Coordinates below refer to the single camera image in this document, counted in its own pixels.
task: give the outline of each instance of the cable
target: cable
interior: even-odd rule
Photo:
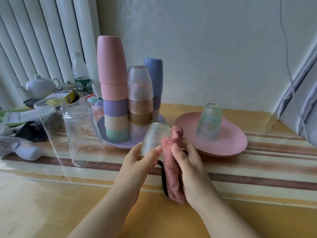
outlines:
[[[292,78],[291,72],[290,72],[290,70],[289,70],[289,64],[288,64],[288,43],[287,43],[287,38],[286,38],[286,33],[285,33],[285,30],[284,30],[283,22],[282,22],[282,0],[280,0],[280,24],[281,24],[281,28],[282,28],[283,35],[284,35],[284,39],[285,39],[285,47],[286,47],[286,67],[287,67],[287,72],[288,72],[289,80],[290,80],[290,82],[291,82],[291,89],[292,89],[292,96],[293,96],[292,99],[294,100],[295,108],[296,108],[296,110],[297,110],[297,112],[298,112],[300,122],[301,122],[301,124],[302,124],[302,126],[303,126],[305,138],[306,138],[306,140],[309,142],[309,138],[308,138],[308,133],[307,133],[307,130],[306,130],[305,122],[304,122],[303,117],[302,117],[301,114],[300,114],[299,108],[297,107],[296,102],[295,102],[295,87],[294,87],[293,78]]]

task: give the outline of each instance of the pink cloth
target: pink cloth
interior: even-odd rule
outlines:
[[[162,139],[162,148],[164,154],[164,169],[166,174],[166,187],[169,198],[184,204],[186,201],[185,194],[179,182],[179,169],[177,161],[172,153],[172,145],[177,143],[183,136],[182,128],[174,126],[171,129],[172,137]]]

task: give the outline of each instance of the stack of cups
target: stack of cups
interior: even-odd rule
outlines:
[[[127,71],[121,39],[99,36],[97,63],[107,140],[121,143],[129,138]]]
[[[148,67],[153,84],[153,122],[157,122],[163,92],[163,61],[157,58],[145,58],[143,65]]]
[[[153,119],[153,86],[146,66],[129,67],[128,98],[130,133],[144,137]]]

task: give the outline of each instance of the striped tablecloth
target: striped tablecloth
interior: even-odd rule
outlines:
[[[295,133],[243,130],[248,147],[231,158],[201,155],[214,186],[225,199],[317,207],[317,148]],[[110,187],[128,150],[107,147],[102,162],[77,168],[70,156],[57,158],[49,142],[39,144],[43,157],[26,161],[16,155],[2,159],[2,172],[33,180]],[[149,173],[143,191],[162,193],[161,168]]]

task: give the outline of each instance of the white device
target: white device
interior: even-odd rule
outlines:
[[[16,153],[24,160],[37,160],[42,156],[43,151],[26,139],[11,136],[0,137],[0,156]]]

